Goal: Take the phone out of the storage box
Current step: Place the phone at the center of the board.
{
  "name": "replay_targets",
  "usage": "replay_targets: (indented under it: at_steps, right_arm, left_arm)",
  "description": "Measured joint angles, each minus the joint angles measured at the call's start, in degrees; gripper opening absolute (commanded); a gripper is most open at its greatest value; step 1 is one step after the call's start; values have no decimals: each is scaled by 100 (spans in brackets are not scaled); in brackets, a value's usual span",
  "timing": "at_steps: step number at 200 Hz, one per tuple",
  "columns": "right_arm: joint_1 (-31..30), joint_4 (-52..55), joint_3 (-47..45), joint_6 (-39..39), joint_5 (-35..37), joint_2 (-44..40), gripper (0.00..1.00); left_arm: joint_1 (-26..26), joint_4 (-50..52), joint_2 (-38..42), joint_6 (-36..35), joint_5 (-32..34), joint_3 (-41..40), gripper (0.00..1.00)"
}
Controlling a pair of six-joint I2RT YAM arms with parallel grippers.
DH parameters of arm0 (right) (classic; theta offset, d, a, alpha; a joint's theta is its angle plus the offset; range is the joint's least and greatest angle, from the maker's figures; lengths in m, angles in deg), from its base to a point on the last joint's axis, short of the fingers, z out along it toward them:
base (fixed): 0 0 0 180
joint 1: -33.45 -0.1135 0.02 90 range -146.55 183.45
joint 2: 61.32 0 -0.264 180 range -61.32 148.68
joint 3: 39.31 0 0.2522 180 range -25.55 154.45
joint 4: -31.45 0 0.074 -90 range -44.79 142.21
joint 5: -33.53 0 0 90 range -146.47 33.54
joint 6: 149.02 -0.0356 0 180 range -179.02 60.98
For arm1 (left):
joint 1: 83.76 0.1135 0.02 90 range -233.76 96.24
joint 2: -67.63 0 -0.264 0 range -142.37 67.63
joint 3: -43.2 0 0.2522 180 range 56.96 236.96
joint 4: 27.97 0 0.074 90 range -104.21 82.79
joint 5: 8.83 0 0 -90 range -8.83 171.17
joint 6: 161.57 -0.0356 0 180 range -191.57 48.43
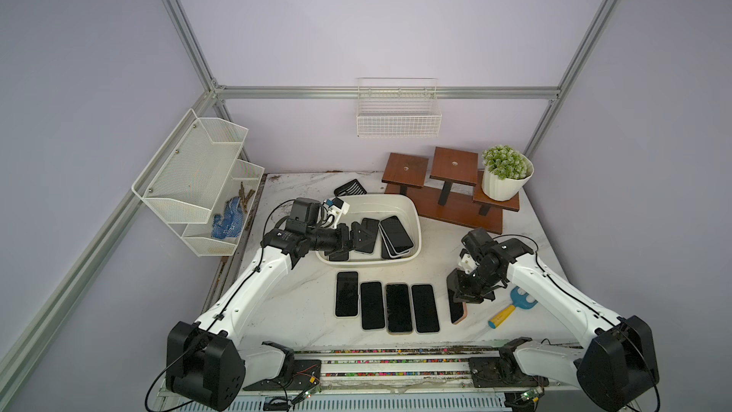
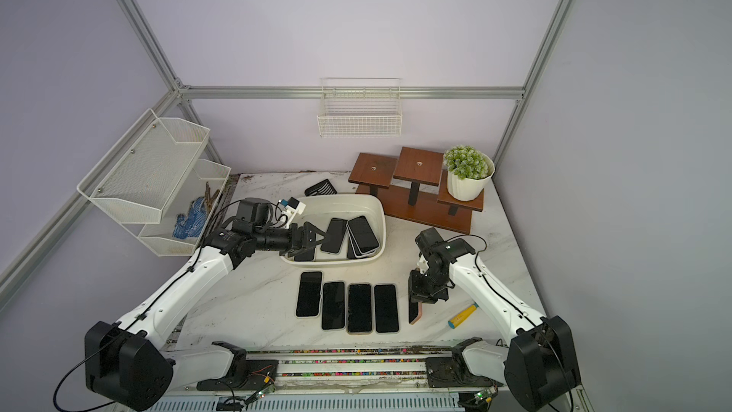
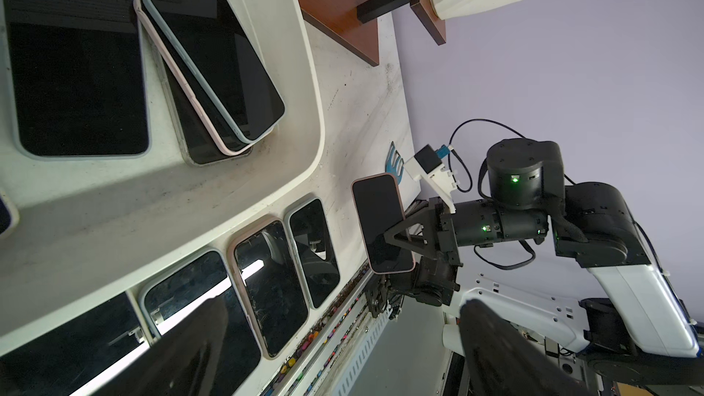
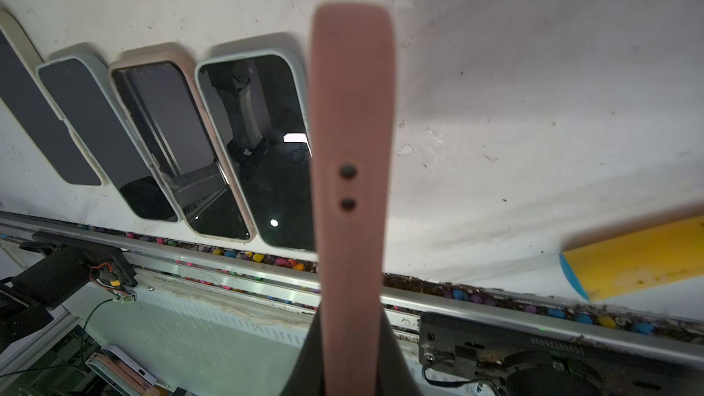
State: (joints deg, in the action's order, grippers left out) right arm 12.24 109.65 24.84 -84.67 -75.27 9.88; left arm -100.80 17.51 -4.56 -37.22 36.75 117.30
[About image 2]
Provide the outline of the pink case phone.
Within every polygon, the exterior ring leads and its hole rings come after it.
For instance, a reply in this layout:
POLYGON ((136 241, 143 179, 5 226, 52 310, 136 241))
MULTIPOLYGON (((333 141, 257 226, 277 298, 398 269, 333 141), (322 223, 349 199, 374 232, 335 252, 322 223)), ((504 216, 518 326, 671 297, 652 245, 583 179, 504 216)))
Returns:
POLYGON ((422 303, 410 301, 408 304, 408 322, 415 324, 422 316, 422 303))

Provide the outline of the light blue case phone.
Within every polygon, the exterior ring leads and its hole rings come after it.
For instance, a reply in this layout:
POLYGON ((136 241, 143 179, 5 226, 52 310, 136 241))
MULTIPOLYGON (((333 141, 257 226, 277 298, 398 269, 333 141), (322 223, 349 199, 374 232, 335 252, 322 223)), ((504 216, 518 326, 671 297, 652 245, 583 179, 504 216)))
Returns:
POLYGON ((376 331, 391 334, 400 331, 398 296, 394 284, 378 284, 374 288, 376 331))

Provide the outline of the black phone placed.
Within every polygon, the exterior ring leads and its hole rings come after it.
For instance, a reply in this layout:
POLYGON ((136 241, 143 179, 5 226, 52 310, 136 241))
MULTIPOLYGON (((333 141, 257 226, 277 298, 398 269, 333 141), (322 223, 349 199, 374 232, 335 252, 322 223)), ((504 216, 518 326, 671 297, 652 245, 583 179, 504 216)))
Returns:
POLYGON ((321 329, 343 329, 346 324, 344 282, 326 282, 322 287, 321 329))
POLYGON ((312 318, 320 313, 323 274, 319 271, 303 272, 300 276, 295 315, 312 318))
POLYGON ((349 334, 371 333, 374 325, 371 284, 350 284, 347 298, 347 332, 349 334))

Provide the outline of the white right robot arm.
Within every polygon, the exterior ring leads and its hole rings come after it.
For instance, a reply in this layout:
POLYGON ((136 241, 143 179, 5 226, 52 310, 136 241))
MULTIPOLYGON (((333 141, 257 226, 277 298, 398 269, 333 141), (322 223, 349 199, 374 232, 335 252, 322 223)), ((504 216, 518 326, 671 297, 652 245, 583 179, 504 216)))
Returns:
POLYGON ((448 301, 460 289, 499 330, 501 345, 481 338, 455 347, 457 365, 472 377, 506 385, 526 411, 538 411, 581 385, 581 370, 569 324, 547 317, 489 270, 480 250, 458 235, 446 240, 435 228, 420 232, 417 267, 410 272, 413 303, 448 301))

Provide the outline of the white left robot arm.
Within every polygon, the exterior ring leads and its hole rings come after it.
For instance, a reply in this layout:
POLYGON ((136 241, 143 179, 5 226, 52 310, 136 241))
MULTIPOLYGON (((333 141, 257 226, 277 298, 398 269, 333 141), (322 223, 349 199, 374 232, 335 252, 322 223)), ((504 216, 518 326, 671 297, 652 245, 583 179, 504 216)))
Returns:
POLYGON ((296 198, 278 202, 281 214, 261 198, 238 204, 236 214, 209 229, 194 255, 141 305, 87 332, 82 362, 87 389, 143 411, 171 389, 194 383, 234 389, 255 379, 246 350, 226 341, 169 355, 162 351, 177 324, 245 259, 260 251, 295 257, 328 238, 309 221, 297 224, 306 206, 296 198))

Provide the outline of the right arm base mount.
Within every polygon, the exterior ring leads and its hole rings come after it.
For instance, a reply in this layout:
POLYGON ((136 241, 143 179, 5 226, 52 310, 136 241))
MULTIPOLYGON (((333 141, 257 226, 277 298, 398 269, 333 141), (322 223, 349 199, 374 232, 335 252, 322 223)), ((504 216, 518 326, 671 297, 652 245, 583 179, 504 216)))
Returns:
POLYGON ((499 381, 472 374, 457 355, 428 357, 425 369, 431 388, 502 386, 499 381))

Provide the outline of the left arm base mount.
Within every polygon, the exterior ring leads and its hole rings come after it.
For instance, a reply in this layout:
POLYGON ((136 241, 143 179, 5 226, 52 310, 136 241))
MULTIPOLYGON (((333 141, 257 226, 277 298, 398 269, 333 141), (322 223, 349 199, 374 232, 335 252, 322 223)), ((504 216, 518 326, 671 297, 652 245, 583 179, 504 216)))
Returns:
POLYGON ((261 391, 271 385, 278 372, 278 360, 251 359, 245 349, 236 349, 232 365, 223 377, 199 381, 198 391, 261 391))

